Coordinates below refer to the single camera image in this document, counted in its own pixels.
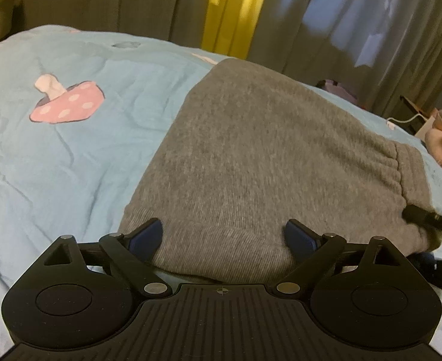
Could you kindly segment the grey knit pants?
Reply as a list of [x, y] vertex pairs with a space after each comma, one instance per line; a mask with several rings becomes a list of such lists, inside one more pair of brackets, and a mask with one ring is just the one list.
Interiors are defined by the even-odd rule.
[[408, 205], [432, 207], [419, 150], [280, 73], [226, 59], [188, 93], [119, 229], [158, 218], [156, 267], [255, 284], [293, 269], [290, 219], [351, 243], [384, 236], [405, 255], [436, 249], [440, 232], [405, 222]]

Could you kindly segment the dark bedside table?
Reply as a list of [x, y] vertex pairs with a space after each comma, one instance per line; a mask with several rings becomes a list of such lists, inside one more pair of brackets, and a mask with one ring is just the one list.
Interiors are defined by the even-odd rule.
[[397, 116], [398, 125], [411, 135], [415, 135], [423, 125], [429, 120], [429, 116], [407, 97], [399, 97]]

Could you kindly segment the light blue bed sheet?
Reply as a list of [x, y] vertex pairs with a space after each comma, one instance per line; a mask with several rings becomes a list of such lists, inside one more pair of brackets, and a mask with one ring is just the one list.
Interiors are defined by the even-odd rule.
[[[0, 42], [0, 308], [57, 237], [91, 242], [121, 232], [124, 210], [188, 93], [226, 59], [151, 38], [55, 25]], [[369, 131], [419, 150], [429, 210], [442, 214], [442, 168], [419, 139], [300, 84]], [[0, 311], [0, 355], [11, 345]]]

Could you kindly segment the grey curtain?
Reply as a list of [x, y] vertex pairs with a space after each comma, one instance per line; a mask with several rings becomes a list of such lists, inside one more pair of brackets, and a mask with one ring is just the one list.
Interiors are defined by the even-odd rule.
[[[62, 24], [201, 48], [208, 0], [21, 0], [20, 29]], [[246, 60], [305, 83], [330, 78], [364, 107], [442, 94], [442, 0], [264, 0]]]

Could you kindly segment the yellow curtain panel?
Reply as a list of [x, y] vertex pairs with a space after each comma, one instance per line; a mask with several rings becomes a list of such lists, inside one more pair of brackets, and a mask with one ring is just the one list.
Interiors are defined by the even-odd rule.
[[264, 0], [208, 0], [201, 48], [245, 60]]

